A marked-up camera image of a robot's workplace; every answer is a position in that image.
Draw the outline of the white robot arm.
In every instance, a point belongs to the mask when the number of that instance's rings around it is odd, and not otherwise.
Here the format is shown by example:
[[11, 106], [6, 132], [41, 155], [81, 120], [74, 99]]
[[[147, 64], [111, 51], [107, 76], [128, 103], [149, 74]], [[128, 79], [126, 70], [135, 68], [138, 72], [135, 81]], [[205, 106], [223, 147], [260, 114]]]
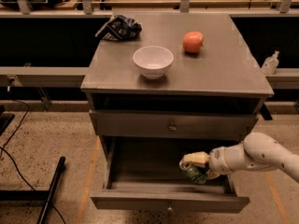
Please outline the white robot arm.
[[299, 156], [264, 133], [250, 133], [237, 145], [216, 147], [209, 153], [183, 156], [179, 168], [196, 185], [236, 171], [265, 172], [281, 170], [299, 182]]

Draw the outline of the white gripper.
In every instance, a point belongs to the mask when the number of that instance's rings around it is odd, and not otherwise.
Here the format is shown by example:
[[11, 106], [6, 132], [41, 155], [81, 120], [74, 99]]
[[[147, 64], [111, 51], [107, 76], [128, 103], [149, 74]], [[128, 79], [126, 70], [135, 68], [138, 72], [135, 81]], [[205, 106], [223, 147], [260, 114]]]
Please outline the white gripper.
[[230, 147], [217, 147], [209, 155], [203, 151], [186, 154], [181, 160], [181, 165], [195, 165], [204, 168], [208, 163], [210, 170], [206, 172], [208, 180], [216, 179], [220, 175], [228, 175], [247, 168], [249, 160], [242, 144]]

